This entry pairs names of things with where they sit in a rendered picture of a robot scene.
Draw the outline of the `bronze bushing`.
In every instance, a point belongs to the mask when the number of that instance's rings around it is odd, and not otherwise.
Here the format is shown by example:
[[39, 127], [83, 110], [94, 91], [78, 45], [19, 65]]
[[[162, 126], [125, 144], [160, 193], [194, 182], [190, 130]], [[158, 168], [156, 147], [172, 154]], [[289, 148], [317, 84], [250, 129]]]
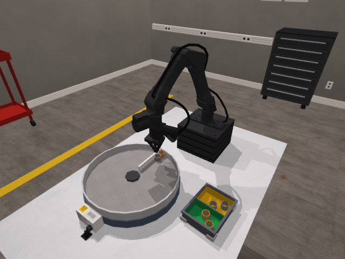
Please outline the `bronze bushing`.
[[[205, 216], [205, 215], [203, 215], [203, 214], [207, 214], [208, 216]], [[202, 211], [202, 216], [201, 216], [201, 217], [202, 217], [203, 220], [208, 220], [209, 217], [210, 217], [210, 212], [209, 212], [208, 210], [206, 210], [206, 209], [203, 210], [203, 211]]]
[[207, 220], [207, 221], [205, 222], [205, 225], [207, 225], [207, 224], [209, 224], [209, 225], [211, 226], [211, 227], [209, 227], [209, 228], [213, 230], [213, 222], [212, 222], [211, 220]]
[[161, 158], [165, 157], [165, 151], [159, 151], [158, 153], [161, 155]]

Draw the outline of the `green bin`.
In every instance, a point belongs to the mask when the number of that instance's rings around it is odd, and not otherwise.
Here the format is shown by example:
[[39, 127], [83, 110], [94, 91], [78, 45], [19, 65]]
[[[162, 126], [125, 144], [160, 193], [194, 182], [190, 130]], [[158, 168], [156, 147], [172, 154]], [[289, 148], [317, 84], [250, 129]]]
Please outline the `green bin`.
[[209, 206], [205, 205], [204, 203], [200, 202], [199, 200], [195, 199], [195, 201], [187, 208], [185, 212], [196, 218], [201, 223], [205, 224], [205, 220], [202, 219], [202, 210], [207, 209], [210, 212], [210, 217], [208, 220], [213, 222], [213, 231], [216, 229], [222, 218], [224, 217], [222, 214], [218, 213], [217, 211], [213, 210]]

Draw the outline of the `grey round turntable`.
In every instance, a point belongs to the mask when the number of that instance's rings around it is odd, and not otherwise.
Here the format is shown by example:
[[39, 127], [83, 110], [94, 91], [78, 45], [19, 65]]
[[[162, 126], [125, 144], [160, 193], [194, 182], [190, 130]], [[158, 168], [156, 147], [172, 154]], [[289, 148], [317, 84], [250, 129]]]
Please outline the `grey round turntable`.
[[[154, 155], [165, 151], [161, 161]], [[84, 204], [76, 209], [87, 227], [86, 241], [104, 224], [131, 228], [144, 226], [166, 214], [180, 193], [180, 169], [175, 158], [149, 144], [125, 144], [95, 157], [82, 175]], [[86, 183], [86, 185], [85, 185]], [[132, 211], [132, 212], [131, 212]]]

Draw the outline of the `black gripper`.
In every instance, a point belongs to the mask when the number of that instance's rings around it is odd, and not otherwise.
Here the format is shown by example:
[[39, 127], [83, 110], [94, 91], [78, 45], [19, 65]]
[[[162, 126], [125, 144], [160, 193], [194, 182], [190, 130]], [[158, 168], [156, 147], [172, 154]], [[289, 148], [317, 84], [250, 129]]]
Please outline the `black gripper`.
[[[162, 126], [160, 126], [160, 127], [162, 127]], [[158, 129], [160, 127], [150, 127], [149, 128], [149, 134], [144, 138], [144, 141], [147, 142], [152, 147], [152, 149], [155, 153], [157, 153], [159, 151], [160, 147], [162, 146], [162, 144], [165, 140], [165, 136], [163, 136], [161, 140], [153, 139], [152, 128]]]

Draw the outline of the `dark grey divided bin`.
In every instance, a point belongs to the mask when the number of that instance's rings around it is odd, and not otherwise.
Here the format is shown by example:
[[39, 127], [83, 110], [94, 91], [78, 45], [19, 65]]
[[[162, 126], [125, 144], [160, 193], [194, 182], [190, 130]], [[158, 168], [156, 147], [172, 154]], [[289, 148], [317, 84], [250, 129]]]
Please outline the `dark grey divided bin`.
[[[210, 207], [209, 205], [207, 205], [206, 203], [202, 202], [201, 200], [199, 200], [197, 197], [200, 195], [200, 193], [206, 188], [206, 187], [210, 187], [211, 189], [217, 191], [218, 193], [224, 195], [225, 197], [229, 198], [230, 200], [234, 201], [234, 203], [232, 204], [232, 206], [230, 207], [230, 209], [227, 211], [227, 213], [225, 215], [223, 215], [222, 213], [218, 212], [217, 210], [213, 209], [212, 207]], [[187, 212], [185, 212], [187, 210], [187, 208], [195, 201], [195, 199], [199, 200], [200, 202], [204, 203], [205, 205], [209, 206], [210, 208], [212, 208], [213, 210], [217, 211], [218, 213], [222, 214], [224, 217], [222, 218], [222, 220], [220, 221], [220, 223], [218, 224], [218, 226], [216, 227], [216, 229], [213, 231], [212, 229], [210, 229], [209, 227], [207, 227], [206, 225], [204, 225], [203, 223], [201, 223], [200, 221], [198, 221], [196, 218], [194, 218], [193, 216], [191, 216], [190, 214], [188, 214]], [[215, 235], [221, 230], [222, 226], [224, 225], [224, 223], [226, 222], [226, 220], [229, 218], [229, 216], [232, 213], [233, 208], [235, 207], [236, 203], [238, 202], [237, 199], [231, 197], [230, 195], [222, 192], [221, 190], [217, 189], [216, 187], [206, 183], [200, 190], [199, 192], [189, 201], [189, 203], [181, 210], [182, 213], [182, 217], [185, 218], [187, 220], [187, 223], [191, 226], [193, 226], [195, 229], [197, 229], [198, 231], [200, 231], [202, 234], [204, 234], [206, 236], [206, 234], [208, 234], [209, 236], [211, 236], [212, 238], [215, 237]]]

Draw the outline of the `grey metal bushing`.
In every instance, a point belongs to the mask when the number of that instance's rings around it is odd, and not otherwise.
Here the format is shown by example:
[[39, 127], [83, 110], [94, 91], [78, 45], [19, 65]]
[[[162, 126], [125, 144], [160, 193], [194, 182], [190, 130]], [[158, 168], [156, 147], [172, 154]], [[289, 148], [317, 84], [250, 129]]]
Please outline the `grey metal bushing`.
[[213, 207], [212, 205], [214, 205], [214, 209], [217, 209], [217, 202], [216, 201], [210, 201], [210, 203], [209, 203], [209, 205], [211, 206], [211, 207]]
[[[223, 206], [223, 205], [226, 205], [226, 206]], [[224, 211], [227, 211], [229, 208], [229, 203], [227, 201], [222, 201], [220, 208]]]
[[155, 161], [157, 161], [157, 162], [161, 161], [161, 155], [160, 154], [155, 154], [154, 158], [155, 158]]

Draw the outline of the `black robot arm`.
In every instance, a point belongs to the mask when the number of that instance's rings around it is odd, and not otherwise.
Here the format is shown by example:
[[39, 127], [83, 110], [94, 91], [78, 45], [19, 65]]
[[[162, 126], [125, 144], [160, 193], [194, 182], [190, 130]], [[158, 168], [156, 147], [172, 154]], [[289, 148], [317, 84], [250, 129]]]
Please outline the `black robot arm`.
[[[178, 51], [178, 47], [173, 46], [171, 48], [172, 55], [170, 61]], [[190, 115], [190, 120], [222, 130], [226, 126], [226, 123], [213, 118], [213, 114], [217, 109], [214, 96], [212, 96], [206, 80], [205, 63], [205, 53], [189, 48], [184, 48], [180, 53], [177, 53], [166, 72], [164, 70], [165, 74], [158, 84], [154, 96], [152, 97], [151, 94], [158, 82], [149, 90], [145, 97], [144, 104], [146, 105], [146, 110], [132, 116], [134, 131], [138, 133], [150, 127], [162, 126], [158, 129], [152, 128], [153, 139], [161, 140], [165, 136], [172, 143], [178, 139], [180, 128], [168, 126], [166, 123], [163, 123], [162, 114], [164, 114], [164, 107], [168, 102], [167, 98], [169, 97], [169, 93], [185, 67], [188, 68], [195, 86], [197, 105], [202, 108], [202, 115], [193, 113]]]

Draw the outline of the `yellow bin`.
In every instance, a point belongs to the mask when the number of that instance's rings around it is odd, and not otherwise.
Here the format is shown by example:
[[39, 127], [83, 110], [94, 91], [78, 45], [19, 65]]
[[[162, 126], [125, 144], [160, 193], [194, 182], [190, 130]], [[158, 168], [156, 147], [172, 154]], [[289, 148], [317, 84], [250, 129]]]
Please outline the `yellow bin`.
[[[214, 200], [217, 202], [217, 211], [225, 215], [227, 211], [230, 209], [231, 205], [233, 204], [234, 201], [230, 200], [229, 198], [225, 197], [224, 195], [218, 193], [217, 191], [211, 189], [210, 187], [206, 187], [200, 195], [197, 197], [199, 200], [202, 202], [206, 203], [209, 205], [209, 202]], [[220, 208], [221, 202], [225, 200], [229, 203], [229, 208], [227, 211], [224, 211]]]

